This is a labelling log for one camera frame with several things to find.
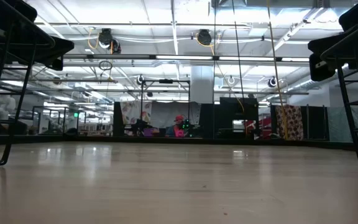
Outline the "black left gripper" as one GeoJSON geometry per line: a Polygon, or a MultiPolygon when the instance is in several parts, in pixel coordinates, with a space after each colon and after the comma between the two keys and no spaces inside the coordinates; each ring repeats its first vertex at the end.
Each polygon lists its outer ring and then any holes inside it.
{"type": "Polygon", "coordinates": [[[35,54],[36,62],[46,62],[52,70],[63,70],[64,55],[74,49],[74,42],[54,37],[55,46],[52,47],[52,38],[36,25],[21,25],[17,34],[18,53],[27,60],[35,54]]]}

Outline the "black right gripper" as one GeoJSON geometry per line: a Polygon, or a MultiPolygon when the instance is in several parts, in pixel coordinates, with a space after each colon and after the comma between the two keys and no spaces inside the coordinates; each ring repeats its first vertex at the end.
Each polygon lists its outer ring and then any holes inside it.
{"type": "MultiPolygon", "coordinates": [[[[308,49],[312,51],[309,56],[310,76],[314,82],[328,79],[336,73],[333,64],[321,59],[321,54],[336,43],[336,36],[315,39],[308,43],[308,49]]],[[[358,23],[341,34],[336,57],[339,67],[347,65],[349,70],[358,70],[358,23]]]]}

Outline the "dark floral cloth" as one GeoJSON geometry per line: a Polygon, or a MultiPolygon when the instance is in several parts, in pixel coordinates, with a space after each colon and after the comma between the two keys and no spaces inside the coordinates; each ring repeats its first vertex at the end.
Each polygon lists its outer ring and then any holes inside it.
{"type": "Polygon", "coordinates": [[[301,141],[304,138],[303,134],[303,121],[300,106],[284,105],[276,106],[276,119],[277,119],[277,133],[281,138],[290,141],[301,141]]]}

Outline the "teal curtain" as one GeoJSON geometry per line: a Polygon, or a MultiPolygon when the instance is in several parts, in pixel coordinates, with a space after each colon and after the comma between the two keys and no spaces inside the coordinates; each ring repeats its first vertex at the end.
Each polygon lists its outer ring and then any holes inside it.
{"type": "Polygon", "coordinates": [[[328,108],[329,140],[331,142],[352,143],[351,132],[344,108],[328,108]]]}

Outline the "white robot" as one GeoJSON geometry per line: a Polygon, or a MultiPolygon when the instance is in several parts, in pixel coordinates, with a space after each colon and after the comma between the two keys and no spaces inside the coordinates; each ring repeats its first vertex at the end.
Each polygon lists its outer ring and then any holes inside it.
{"type": "Polygon", "coordinates": [[[9,119],[9,113],[16,108],[16,100],[11,95],[0,95],[0,120],[9,119]]]}

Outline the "white floral cloth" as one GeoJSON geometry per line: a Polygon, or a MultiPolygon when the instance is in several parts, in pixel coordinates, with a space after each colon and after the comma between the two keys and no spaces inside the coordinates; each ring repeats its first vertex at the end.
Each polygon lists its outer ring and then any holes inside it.
{"type": "Polygon", "coordinates": [[[152,102],[123,101],[121,102],[122,121],[124,124],[135,124],[138,119],[150,122],[152,113],[152,102]]]}

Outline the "black cabinet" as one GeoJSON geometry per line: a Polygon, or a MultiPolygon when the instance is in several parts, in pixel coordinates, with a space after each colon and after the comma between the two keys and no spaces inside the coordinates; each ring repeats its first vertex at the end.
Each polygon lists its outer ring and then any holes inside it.
{"type": "Polygon", "coordinates": [[[199,125],[206,139],[252,139],[259,128],[255,98],[221,97],[216,104],[202,104],[199,125]]]}

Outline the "long ceiling light strip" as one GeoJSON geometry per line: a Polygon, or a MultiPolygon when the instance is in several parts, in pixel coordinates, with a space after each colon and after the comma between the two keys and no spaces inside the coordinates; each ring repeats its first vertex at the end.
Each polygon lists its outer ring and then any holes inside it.
{"type": "Polygon", "coordinates": [[[214,60],[250,62],[309,62],[304,57],[234,57],[234,56],[197,56],[197,55],[103,55],[103,54],[66,54],[67,59],[136,59],[136,60],[214,60]]]}

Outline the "white square column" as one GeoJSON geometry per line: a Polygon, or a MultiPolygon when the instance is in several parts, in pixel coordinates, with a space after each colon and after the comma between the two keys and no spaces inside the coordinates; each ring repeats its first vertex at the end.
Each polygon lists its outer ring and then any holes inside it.
{"type": "Polygon", "coordinates": [[[212,66],[192,67],[190,100],[201,104],[211,104],[213,102],[213,78],[212,66]]]}

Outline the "grey cloth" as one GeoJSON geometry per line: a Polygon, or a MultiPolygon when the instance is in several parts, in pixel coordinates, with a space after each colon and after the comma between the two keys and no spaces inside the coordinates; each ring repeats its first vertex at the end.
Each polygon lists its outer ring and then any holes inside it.
{"type": "Polygon", "coordinates": [[[200,113],[201,105],[196,102],[188,104],[153,101],[149,123],[156,128],[166,128],[174,125],[175,118],[181,115],[184,118],[189,119],[191,124],[199,124],[200,113]]]}

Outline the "person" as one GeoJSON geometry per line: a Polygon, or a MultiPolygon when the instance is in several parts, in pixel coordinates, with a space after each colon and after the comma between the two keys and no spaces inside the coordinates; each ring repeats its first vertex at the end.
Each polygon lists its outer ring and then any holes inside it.
{"type": "Polygon", "coordinates": [[[166,137],[183,138],[186,135],[186,130],[183,127],[185,118],[182,115],[177,115],[174,120],[174,125],[166,129],[166,137]]]}

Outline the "silver ventilation duct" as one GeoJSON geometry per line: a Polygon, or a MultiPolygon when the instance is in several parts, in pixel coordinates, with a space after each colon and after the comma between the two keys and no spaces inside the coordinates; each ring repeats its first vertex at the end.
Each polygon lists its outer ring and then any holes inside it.
{"type": "Polygon", "coordinates": [[[301,79],[300,81],[295,82],[292,85],[290,85],[284,91],[284,93],[286,93],[288,95],[296,95],[296,94],[300,93],[301,91],[308,91],[312,88],[315,88],[316,86],[321,86],[321,85],[329,83],[333,80],[337,80],[337,77],[338,77],[337,69],[335,69],[335,73],[332,77],[329,77],[323,81],[313,81],[310,77],[306,77],[305,79],[301,79]]]}

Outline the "black workstation frame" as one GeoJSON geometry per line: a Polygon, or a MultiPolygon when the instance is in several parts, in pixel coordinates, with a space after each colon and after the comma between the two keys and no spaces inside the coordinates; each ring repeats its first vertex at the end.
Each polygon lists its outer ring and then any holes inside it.
{"type": "Polygon", "coordinates": [[[80,119],[86,119],[86,112],[68,106],[34,106],[31,114],[37,135],[78,136],[80,119]]]}

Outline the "black metal table frame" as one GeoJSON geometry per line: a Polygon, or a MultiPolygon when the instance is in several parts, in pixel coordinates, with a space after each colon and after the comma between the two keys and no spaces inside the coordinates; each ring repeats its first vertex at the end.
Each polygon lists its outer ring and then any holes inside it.
{"type": "Polygon", "coordinates": [[[203,139],[203,138],[135,138],[135,137],[106,137],[106,136],[67,136],[67,135],[34,135],[14,136],[11,141],[8,136],[0,135],[0,145],[6,143],[27,144],[46,142],[119,142],[119,143],[156,143],[156,144],[204,144],[204,145],[248,145],[248,146],[296,146],[318,147],[322,149],[340,149],[355,151],[355,147],[349,142],[329,141],[285,141],[281,139],[271,140],[247,140],[247,139],[203,139]]]}

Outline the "black gantry frame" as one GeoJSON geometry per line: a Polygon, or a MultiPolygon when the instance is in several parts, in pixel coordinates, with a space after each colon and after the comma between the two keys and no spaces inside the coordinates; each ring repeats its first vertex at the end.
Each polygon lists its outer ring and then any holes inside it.
{"type": "MultiPolygon", "coordinates": [[[[172,80],[172,79],[159,79],[157,80],[159,83],[162,84],[173,84],[173,83],[177,83],[179,84],[180,87],[182,87],[187,93],[188,93],[188,114],[186,116],[184,116],[185,119],[188,119],[190,117],[190,109],[191,109],[191,96],[190,96],[190,81],[189,80],[172,80]]],[[[141,106],[143,104],[144,101],[144,91],[148,89],[148,87],[151,87],[154,83],[155,80],[146,80],[144,79],[144,83],[145,85],[141,86],[140,89],[140,102],[141,102],[141,106]]],[[[144,128],[151,128],[150,125],[147,124],[147,122],[143,121],[142,119],[138,119],[136,124],[134,125],[134,127],[136,127],[140,132],[143,131],[144,128]]]]}

